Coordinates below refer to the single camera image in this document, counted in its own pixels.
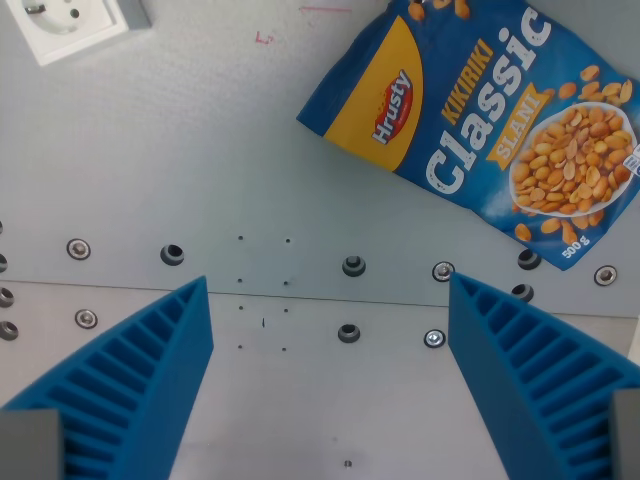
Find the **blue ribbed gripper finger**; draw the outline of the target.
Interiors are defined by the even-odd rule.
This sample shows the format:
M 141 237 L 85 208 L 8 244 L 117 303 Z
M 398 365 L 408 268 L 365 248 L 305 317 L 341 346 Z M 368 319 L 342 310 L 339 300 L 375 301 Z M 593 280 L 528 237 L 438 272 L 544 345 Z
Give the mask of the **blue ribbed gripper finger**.
M 66 479 L 167 479 L 213 349 L 199 277 L 103 332 L 3 408 L 58 412 Z
M 610 479 L 609 405 L 639 368 L 566 322 L 456 273 L 448 345 L 511 479 Z

